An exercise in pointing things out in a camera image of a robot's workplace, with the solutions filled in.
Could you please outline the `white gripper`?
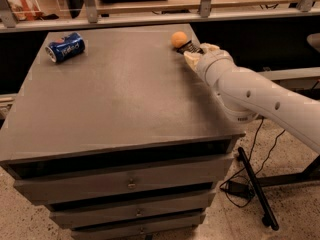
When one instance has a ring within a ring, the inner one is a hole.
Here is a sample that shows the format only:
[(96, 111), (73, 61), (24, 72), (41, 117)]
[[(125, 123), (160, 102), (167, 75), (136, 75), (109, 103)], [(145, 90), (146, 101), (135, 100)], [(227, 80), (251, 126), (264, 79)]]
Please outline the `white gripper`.
[(214, 86), (217, 80), (226, 71), (235, 67), (235, 63), (230, 54), (220, 47), (210, 43), (201, 43), (200, 53), (184, 52), (184, 58), (191, 69), (196, 68), (196, 73), (200, 79), (208, 86)]

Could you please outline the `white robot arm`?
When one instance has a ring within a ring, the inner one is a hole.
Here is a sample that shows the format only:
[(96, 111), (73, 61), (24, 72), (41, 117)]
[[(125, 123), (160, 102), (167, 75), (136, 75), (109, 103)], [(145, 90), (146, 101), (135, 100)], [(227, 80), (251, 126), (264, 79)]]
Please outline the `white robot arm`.
[(204, 43), (200, 53), (186, 51), (190, 68), (212, 89), (227, 116), (260, 114), (320, 153), (320, 102), (287, 90), (264, 76), (235, 65), (230, 54)]

